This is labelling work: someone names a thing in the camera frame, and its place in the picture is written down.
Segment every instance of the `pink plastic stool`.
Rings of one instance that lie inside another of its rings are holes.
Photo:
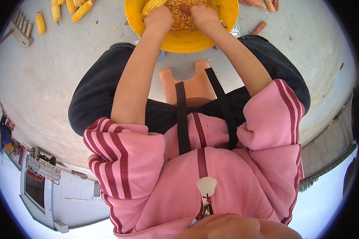
[[[196,74],[192,78],[183,81],[186,94],[186,106],[190,108],[203,106],[217,98],[205,72],[205,69],[210,67],[209,63],[206,60],[198,60],[195,65]],[[163,84],[166,103],[176,105],[177,94],[175,84],[180,81],[173,79],[172,70],[170,68],[162,69],[159,75]]]

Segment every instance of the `skin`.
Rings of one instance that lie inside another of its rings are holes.
[[[190,8],[194,25],[227,56],[253,97],[271,83],[261,62],[219,23],[218,14],[201,2]],[[153,8],[145,17],[146,29],[127,62],[114,94],[110,119],[116,123],[145,125],[145,107],[157,52],[173,24],[167,7]]]
[[[208,216],[173,239],[302,239],[277,222],[225,213]]]

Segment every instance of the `black strap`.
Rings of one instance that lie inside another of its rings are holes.
[[[187,108],[186,108],[186,94],[183,81],[176,85],[177,93],[177,135],[179,154],[191,151],[189,131],[187,128]]]
[[[237,126],[235,124],[235,119],[233,113],[231,111],[231,107],[229,101],[227,100],[227,96],[222,88],[221,84],[219,83],[217,76],[215,75],[213,69],[207,68],[205,69],[207,77],[211,83],[211,86],[214,89],[215,95],[217,96],[217,101],[221,107],[224,120],[227,124],[227,129],[229,131],[229,149],[232,150],[235,148],[238,142],[237,137]]]

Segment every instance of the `person in blue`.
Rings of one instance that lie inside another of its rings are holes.
[[[0,120],[1,148],[4,148],[7,144],[9,144],[12,137],[12,130],[5,124],[6,121],[7,117],[3,114]]]

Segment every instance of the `wooden tool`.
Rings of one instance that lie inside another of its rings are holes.
[[[24,48],[28,48],[33,43],[33,37],[31,37],[32,24],[25,20],[25,16],[20,9],[10,21],[10,27],[11,29],[1,39],[0,44],[11,34]]]

